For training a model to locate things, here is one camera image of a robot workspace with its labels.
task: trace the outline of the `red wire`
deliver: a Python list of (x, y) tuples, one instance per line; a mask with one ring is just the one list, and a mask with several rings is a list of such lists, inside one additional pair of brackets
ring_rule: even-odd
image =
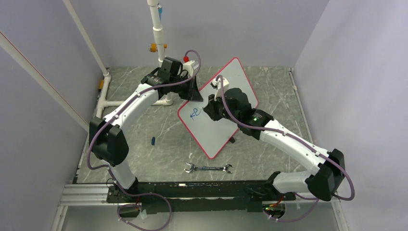
[(283, 195), (280, 197), (280, 199), (278, 200), (278, 202), (276, 202), (275, 204), (271, 204), (269, 205), (270, 207), (276, 207), (277, 205), (279, 205), (279, 203), (283, 200)]

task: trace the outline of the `red whiteboard border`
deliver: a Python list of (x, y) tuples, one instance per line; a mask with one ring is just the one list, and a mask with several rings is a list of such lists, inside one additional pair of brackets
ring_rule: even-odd
[[(242, 63), (241, 63), (241, 61), (240, 61), (240, 59), (239, 59), (238, 57), (232, 58), (224, 67), (221, 68), (221, 70), (219, 70), (219, 71), (218, 71), (208, 82), (206, 82), (199, 90), (201, 90), (201, 89), (203, 89), (205, 86), (207, 86), (207, 84), (209, 84), (209, 83), (214, 79), (214, 77), (216, 77), (222, 70), (224, 70), (224, 68), (225, 68), (226, 66), (228, 66), (232, 61), (234, 61), (234, 59), (237, 59), (238, 62), (240, 63), (240, 65), (241, 65), (241, 68), (242, 68), (242, 70), (243, 70), (243, 72), (244, 72), (244, 74), (245, 74), (245, 77), (246, 77), (246, 79), (248, 80), (249, 86), (251, 87), (251, 90), (252, 90), (252, 92), (254, 93), (254, 96), (255, 96), (255, 98), (256, 98), (256, 106), (255, 106), (255, 108), (257, 108), (257, 107), (258, 107), (258, 104), (259, 104), (258, 97), (256, 96), (256, 94), (255, 94), (255, 92), (254, 92), (254, 88), (253, 88), (252, 85), (251, 85), (251, 81), (249, 81), (248, 76), (246, 75), (246, 72), (245, 72), (245, 70), (244, 70), (244, 68), (243, 68), (243, 66), (242, 66)], [(180, 119), (180, 121), (183, 123), (183, 125), (187, 128), (187, 130), (189, 131), (189, 133), (191, 134), (191, 136), (194, 138), (194, 140), (197, 142), (197, 144), (200, 146), (200, 148), (204, 151), (205, 155), (206, 155), (209, 159), (214, 159), (214, 158), (216, 158), (216, 156), (218, 155), (218, 153), (225, 147), (225, 145), (227, 145), (228, 141), (230, 141), (231, 137), (233, 137), (233, 136), (235, 135), (235, 133), (237, 133), (237, 131), (238, 131), (239, 129), (237, 128), (237, 129), (235, 130), (235, 132), (232, 134), (232, 136), (227, 140), (227, 142), (225, 142), (225, 144), (220, 148), (220, 150), (215, 154), (215, 156), (214, 156), (213, 158), (209, 157), (208, 154), (205, 152), (204, 148), (201, 146), (200, 142), (198, 142), (198, 140), (195, 138), (195, 136), (193, 135), (193, 133), (190, 131), (190, 129), (189, 129), (189, 128), (187, 127), (187, 125), (184, 123), (183, 119), (181, 119), (181, 117), (180, 117), (180, 110), (181, 110), (188, 102), (189, 102), (189, 101), (186, 101), (186, 102), (177, 110), (177, 116), (178, 116), (178, 118)]]

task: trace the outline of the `blue marker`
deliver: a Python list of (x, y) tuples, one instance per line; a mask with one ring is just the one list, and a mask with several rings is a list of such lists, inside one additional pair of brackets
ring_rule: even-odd
[(159, 19), (162, 21), (163, 6), (159, 3), (157, 4), (157, 8), (159, 9)]

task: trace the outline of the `white pipe frame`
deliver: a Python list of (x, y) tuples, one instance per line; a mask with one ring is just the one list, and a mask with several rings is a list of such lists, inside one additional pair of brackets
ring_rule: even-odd
[[(106, 100), (106, 94), (108, 92), (109, 83), (111, 82), (112, 77), (111, 77), (110, 73), (106, 70), (105, 65), (103, 64), (100, 56), (98, 55), (98, 52), (96, 51), (92, 41), (90, 40), (89, 35), (87, 34), (83, 24), (81, 23), (81, 21), (80, 21), (80, 19), (78, 17), (78, 14), (76, 13), (71, 1), (70, 0), (63, 0), (63, 2), (65, 4), (69, 14), (71, 15), (72, 19), (74, 20), (75, 25), (77, 26), (77, 28), (80, 31), (82, 37), (84, 38), (87, 46), (89, 47), (93, 57), (95, 58), (95, 61), (98, 63), (98, 66), (101, 69), (103, 77), (104, 77), (103, 86), (102, 86), (101, 93), (100, 93), (99, 98), (98, 98), (98, 103), (96, 105), (97, 110), (96, 110), (96, 115), (95, 115), (95, 116), (101, 118), (103, 110), (104, 110), (105, 107), (119, 106), (119, 105), (121, 105), (123, 103), (123, 101), (113, 101), (113, 102), (111, 102), (111, 101)], [(157, 18), (159, 19), (159, 25), (161, 25), (160, 24), (160, 18), (158, 16), (159, 10), (157, 9), (157, 5), (156, 5), (156, 11), (157, 11)], [(161, 29), (160, 29), (160, 31), (161, 32), (159, 32), (159, 33), (161, 33), (161, 35), (162, 35), (161, 41), (163, 41), (163, 32), (162, 32)], [(159, 51), (159, 65), (161, 65), (161, 63), (163, 62), (163, 59), (164, 59), (164, 46), (163, 46), (163, 43), (161, 43), (161, 46), (158, 44), (158, 51)], [(170, 97), (168, 95), (166, 95), (166, 98), (164, 100), (158, 100), (153, 105), (171, 105), (172, 103), (173, 102), (170, 99)]]
[(0, 31), (0, 47), (2, 47), (85, 131), (89, 124), (49, 83), (49, 81), (26, 59), (23, 54)]
[[(163, 60), (165, 58), (165, 39), (163, 36), (163, 26), (160, 22), (159, 9), (157, 8), (159, 0), (147, 0), (147, 4), (150, 6), (150, 14), (152, 15), (154, 42), (157, 45), (157, 51), (159, 53), (159, 66), (162, 66)], [(173, 100), (167, 94), (163, 100), (158, 100), (153, 105), (169, 106), (172, 104)]]

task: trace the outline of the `whiteboard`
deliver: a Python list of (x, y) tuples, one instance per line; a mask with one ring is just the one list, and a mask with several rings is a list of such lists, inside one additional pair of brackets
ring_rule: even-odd
[(215, 158), (238, 131), (235, 123), (227, 119), (213, 121), (203, 110), (207, 106), (208, 96), (216, 93), (210, 82), (220, 74), (230, 83), (229, 89), (240, 88), (248, 96), (248, 101), (252, 107), (258, 106), (258, 99), (248, 76), (246, 76), (240, 60), (235, 57), (200, 88), (200, 93), (204, 98), (203, 102), (187, 101), (179, 108), (177, 114), (181, 122), (210, 159)]

